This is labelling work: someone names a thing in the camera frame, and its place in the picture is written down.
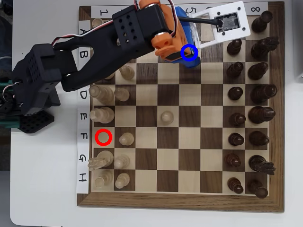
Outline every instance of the dark square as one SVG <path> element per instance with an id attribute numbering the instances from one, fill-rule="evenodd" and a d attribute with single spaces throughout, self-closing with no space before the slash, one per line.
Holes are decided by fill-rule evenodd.
<path id="1" fill-rule="evenodd" d="M 253 194 L 249 190 L 249 183 L 251 181 L 260 181 L 263 184 L 263 187 L 267 189 L 267 174 L 264 173 L 256 173 L 256 172 L 245 172 L 245 194 Z"/>
<path id="2" fill-rule="evenodd" d="M 201 171 L 200 192 L 222 193 L 222 171 Z"/>
<path id="3" fill-rule="evenodd" d="M 137 64 L 137 84 L 157 84 L 158 64 L 142 63 Z"/>
<path id="4" fill-rule="evenodd" d="M 157 192 L 178 192 L 178 171 L 157 170 Z"/>
<path id="5" fill-rule="evenodd" d="M 137 127 L 157 127 L 156 106 L 136 106 Z"/>
<path id="6" fill-rule="evenodd" d="M 99 109 L 99 108 L 102 108 L 102 107 L 108 107 L 108 108 L 112 109 L 115 112 L 115 106 L 97 105 L 97 106 L 94 106 L 94 109 Z M 114 127 L 115 126 L 115 119 L 116 119 L 116 117 L 114 117 L 114 119 L 110 123 L 106 123 L 106 124 L 103 124 L 101 122 L 93 122 L 93 124 L 94 124 L 94 127 Z"/>
<path id="7" fill-rule="evenodd" d="M 239 126 L 230 123 L 229 119 L 235 113 L 245 116 L 245 106 L 223 106 L 223 128 L 245 128 L 245 123 Z"/>
<path id="8" fill-rule="evenodd" d="M 200 149 L 179 149 L 179 170 L 200 171 Z"/>
<path id="9" fill-rule="evenodd" d="M 120 101 L 119 99 L 115 98 L 116 105 L 136 105 L 136 96 L 137 96 L 137 87 L 136 85 L 116 85 L 117 88 L 124 88 L 129 92 L 129 99 L 125 102 Z"/>
<path id="10" fill-rule="evenodd" d="M 201 64 L 194 68 L 186 68 L 179 64 L 179 83 L 180 84 L 201 84 Z"/>
<path id="11" fill-rule="evenodd" d="M 135 191 L 136 187 L 136 171 L 134 169 L 115 169 L 114 170 L 114 182 L 116 182 L 118 176 L 122 173 L 126 173 L 130 177 L 129 184 L 121 189 L 116 188 L 114 186 L 115 191 Z"/>
<path id="12" fill-rule="evenodd" d="M 242 62 L 244 68 L 241 74 L 235 79 L 227 76 L 227 70 L 232 64 L 234 64 L 234 62 L 223 63 L 223 84 L 245 84 L 245 62 Z"/>
<path id="13" fill-rule="evenodd" d="M 239 157 L 241 165 L 239 167 L 233 167 L 225 162 L 225 157 L 228 154 L 235 154 Z M 245 150 L 223 150 L 223 171 L 228 172 L 245 172 Z"/>
<path id="14" fill-rule="evenodd" d="M 158 84 L 158 105 L 179 105 L 179 85 Z"/>
<path id="15" fill-rule="evenodd" d="M 223 62 L 223 43 L 201 49 L 201 62 Z"/>
<path id="16" fill-rule="evenodd" d="M 252 90 L 259 85 L 265 85 L 265 84 L 246 84 L 245 85 L 245 105 L 267 105 L 267 100 L 262 103 L 254 103 L 250 98 L 250 93 L 252 92 Z"/>
<path id="17" fill-rule="evenodd" d="M 157 128 L 157 148 L 177 149 L 179 147 L 178 128 Z"/>
<path id="18" fill-rule="evenodd" d="M 120 137 L 129 132 L 134 136 L 134 142 L 130 146 L 124 146 L 119 142 Z M 115 148 L 135 148 L 136 145 L 136 128 L 135 127 L 115 127 Z"/>
<path id="19" fill-rule="evenodd" d="M 268 56 L 264 56 L 260 59 L 255 59 L 252 55 L 251 55 L 251 49 L 253 47 L 254 44 L 256 44 L 258 42 L 258 40 L 246 40 L 246 62 L 250 62 L 250 61 L 253 61 L 253 62 L 256 62 L 256 61 L 265 61 L 267 62 L 268 61 Z"/>
<path id="20" fill-rule="evenodd" d="M 157 149 L 136 149 L 136 169 L 157 169 Z"/>
<path id="21" fill-rule="evenodd" d="M 222 128 L 201 128 L 201 149 L 222 149 L 222 136 Z"/>
<path id="22" fill-rule="evenodd" d="M 223 105 L 223 84 L 202 84 L 201 105 Z"/>
<path id="23" fill-rule="evenodd" d="M 267 150 L 267 145 L 255 146 L 250 143 L 249 137 L 253 131 L 260 131 L 267 135 L 267 128 L 245 128 L 245 149 L 246 150 Z"/>
<path id="24" fill-rule="evenodd" d="M 179 127 L 201 127 L 201 107 L 179 106 Z"/>

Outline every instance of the white chess piece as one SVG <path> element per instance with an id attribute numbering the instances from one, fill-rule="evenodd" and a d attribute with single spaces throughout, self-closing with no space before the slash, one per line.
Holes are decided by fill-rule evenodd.
<path id="1" fill-rule="evenodd" d="M 130 146 L 134 142 L 134 136 L 131 133 L 126 132 L 119 138 L 119 142 L 122 145 Z"/>
<path id="2" fill-rule="evenodd" d="M 125 102 L 129 99 L 129 92 L 125 88 L 117 88 L 114 94 L 115 97 L 122 102 Z"/>
<path id="3" fill-rule="evenodd" d="M 109 104 L 114 99 L 114 92 L 108 86 L 93 85 L 89 88 L 89 94 L 103 104 Z"/>
<path id="4" fill-rule="evenodd" d="M 93 157 L 89 159 L 89 164 L 88 164 L 89 170 L 93 171 L 96 169 L 100 169 L 102 167 L 107 167 L 113 163 L 113 160 L 114 160 L 114 155 L 110 151 L 108 150 L 101 151 L 97 155 L 97 157 Z"/>
<path id="5" fill-rule="evenodd" d="M 114 160 L 115 169 L 124 169 L 129 165 L 129 157 L 127 155 L 120 155 Z"/>
<path id="6" fill-rule="evenodd" d="M 115 182 L 115 186 L 118 189 L 121 189 L 129 184 L 130 177 L 127 173 L 122 173 L 117 177 Z"/>
<path id="7" fill-rule="evenodd" d="M 102 107 L 99 109 L 92 109 L 89 113 L 89 117 L 94 122 L 107 124 L 113 121 L 115 112 L 111 108 Z"/>

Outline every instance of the white pawn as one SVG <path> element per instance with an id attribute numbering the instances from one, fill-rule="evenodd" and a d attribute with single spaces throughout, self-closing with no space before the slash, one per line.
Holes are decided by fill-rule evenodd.
<path id="1" fill-rule="evenodd" d="M 125 88 L 117 88 L 114 94 L 115 97 L 122 102 L 125 102 L 129 99 L 129 92 Z"/>
<path id="2" fill-rule="evenodd" d="M 134 69 L 128 65 L 122 66 L 119 70 L 121 72 L 121 76 L 126 80 L 130 80 L 134 77 Z"/>
<path id="3" fill-rule="evenodd" d="M 131 133 L 126 132 L 119 138 L 119 142 L 122 145 L 130 146 L 134 142 L 134 136 Z"/>
<path id="4" fill-rule="evenodd" d="M 107 124 L 113 121 L 115 118 L 115 112 L 111 108 L 102 107 L 99 109 L 92 109 L 89 113 L 89 117 L 94 122 Z"/>
<path id="5" fill-rule="evenodd" d="M 114 167 L 115 169 L 124 169 L 129 165 L 129 157 L 126 155 L 120 155 L 115 158 Z"/>
<path id="6" fill-rule="evenodd" d="M 89 94 L 103 104 L 109 104 L 114 99 L 114 92 L 107 86 L 93 85 L 89 88 Z"/>
<path id="7" fill-rule="evenodd" d="M 115 182 L 115 186 L 118 189 L 121 189 L 129 184 L 130 177 L 127 173 L 122 173 L 117 177 Z"/>
<path id="8" fill-rule="evenodd" d="M 171 111 L 165 111 L 161 115 L 161 120 L 165 125 L 171 124 L 174 121 L 174 114 Z"/>

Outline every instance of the chess piece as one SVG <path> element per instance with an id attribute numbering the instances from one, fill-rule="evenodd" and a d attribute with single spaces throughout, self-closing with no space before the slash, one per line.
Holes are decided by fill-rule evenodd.
<path id="1" fill-rule="evenodd" d="M 121 75 L 124 79 L 130 80 L 134 77 L 134 70 L 128 65 L 122 66 L 120 69 Z"/>
<path id="2" fill-rule="evenodd" d="M 169 125 L 174 121 L 174 114 L 171 111 L 164 111 L 161 114 L 161 120 L 163 124 Z"/>
<path id="3" fill-rule="evenodd" d="M 92 109 L 89 113 L 89 117 L 94 122 L 107 124 L 113 121 L 115 118 L 115 112 L 111 108 L 102 107 L 99 109 Z"/>
<path id="4" fill-rule="evenodd" d="M 102 167 L 107 167 L 112 164 L 113 160 L 114 155 L 108 150 L 103 150 L 97 155 L 97 157 L 89 159 L 89 170 L 93 171 Z"/>
<path id="5" fill-rule="evenodd" d="M 134 136 L 131 133 L 126 132 L 119 138 L 119 142 L 122 145 L 130 146 L 134 142 Z"/>
<path id="6" fill-rule="evenodd" d="M 244 191 L 241 182 L 235 177 L 230 178 L 227 182 L 227 185 L 229 189 L 236 194 L 242 194 Z"/>
<path id="7" fill-rule="evenodd" d="M 276 168 L 274 167 L 274 163 L 267 162 L 265 158 L 260 155 L 252 156 L 249 159 L 248 164 L 250 168 L 256 172 L 261 172 L 268 175 L 275 175 L 274 171 L 276 170 Z"/>
<path id="8" fill-rule="evenodd" d="M 264 199 L 268 195 L 268 191 L 260 181 L 252 180 L 248 183 L 248 190 L 255 194 L 258 198 Z"/>
<path id="9" fill-rule="evenodd" d="M 232 133 L 228 137 L 228 141 L 233 146 L 239 146 L 239 145 L 242 145 L 244 143 L 244 138 L 243 138 L 243 136 L 241 136 L 238 133 Z"/>
<path id="10" fill-rule="evenodd" d="M 99 177 L 95 179 L 95 187 L 102 188 L 108 185 L 113 179 L 113 175 L 110 171 L 103 171 Z"/>
<path id="11" fill-rule="evenodd" d="M 270 51 L 274 51 L 278 47 L 280 44 L 278 40 L 279 37 L 267 37 L 259 40 L 255 45 L 253 45 L 251 55 L 255 59 L 260 59 L 267 56 Z"/>
<path id="12" fill-rule="evenodd" d="M 115 169 L 124 169 L 129 165 L 129 157 L 127 155 L 120 155 L 115 158 Z"/>
<path id="13" fill-rule="evenodd" d="M 240 52 L 242 45 L 241 39 L 233 40 L 231 43 L 227 46 L 227 53 L 230 55 L 236 55 Z"/>
<path id="14" fill-rule="evenodd" d="M 274 97 L 276 93 L 277 87 L 274 84 L 259 85 L 251 91 L 250 98 L 258 104 Z"/>
<path id="15" fill-rule="evenodd" d="M 246 117 L 240 113 L 234 113 L 229 118 L 229 122 L 231 125 L 240 126 L 243 125 L 246 121 Z"/>
<path id="16" fill-rule="evenodd" d="M 248 118 L 255 124 L 268 122 L 274 118 L 276 112 L 270 107 L 255 106 L 249 113 Z"/>
<path id="17" fill-rule="evenodd" d="M 108 86 L 93 85 L 89 88 L 89 94 L 103 104 L 109 104 L 114 99 L 114 92 Z"/>
<path id="18" fill-rule="evenodd" d="M 252 145 L 263 146 L 269 143 L 269 138 L 260 131 L 253 131 L 249 136 L 249 141 Z"/>
<path id="19" fill-rule="evenodd" d="M 129 99 L 129 92 L 125 88 L 117 88 L 114 92 L 116 99 L 125 102 Z"/>
<path id="20" fill-rule="evenodd" d="M 243 95 L 243 89 L 241 87 L 232 87 L 228 91 L 228 97 L 234 101 L 240 99 L 242 95 Z"/>
<path id="21" fill-rule="evenodd" d="M 129 181 L 130 181 L 129 175 L 127 173 L 122 173 L 117 177 L 115 186 L 116 188 L 121 189 L 127 186 L 129 184 Z"/>
<path id="22" fill-rule="evenodd" d="M 253 80 L 258 80 L 263 77 L 263 75 L 268 70 L 268 64 L 265 62 L 258 63 L 256 65 L 253 65 L 248 70 L 248 77 Z"/>
<path id="23" fill-rule="evenodd" d="M 224 160 L 227 165 L 232 166 L 232 167 L 239 167 L 241 166 L 241 160 L 239 156 L 236 154 L 230 153 L 224 157 Z"/>
<path id="24" fill-rule="evenodd" d="M 251 29 L 256 32 L 263 32 L 267 28 L 267 24 L 273 19 L 273 14 L 270 11 L 264 11 L 260 17 L 255 19 L 251 24 Z"/>
<path id="25" fill-rule="evenodd" d="M 240 76 L 242 70 L 244 69 L 244 65 L 242 62 L 236 62 L 232 64 L 230 67 L 228 67 L 226 73 L 227 76 L 233 79 L 236 79 Z"/>

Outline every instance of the orange servo motor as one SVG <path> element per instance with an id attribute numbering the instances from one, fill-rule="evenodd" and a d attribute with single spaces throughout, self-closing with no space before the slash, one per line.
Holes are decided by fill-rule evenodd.
<path id="1" fill-rule="evenodd" d="M 172 10 L 169 6 L 161 4 L 160 0 L 140 0 L 140 8 L 143 9 L 151 4 L 158 4 L 163 12 L 164 19 L 169 30 L 173 31 L 175 27 L 174 17 Z M 175 37 L 172 37 L 169 33 L 157 34 L 152 40 L 151 44 L 157 49 L 156 55 L 160 56 L 167 61 L 175 61 L 181 58 L 180 51 L 184 45 L 187 44 L 186 36 L 182 25 L 178 20 L 178 26 Z M 184 50 L 184 55 L 190 55 L 190 48 Z"/>

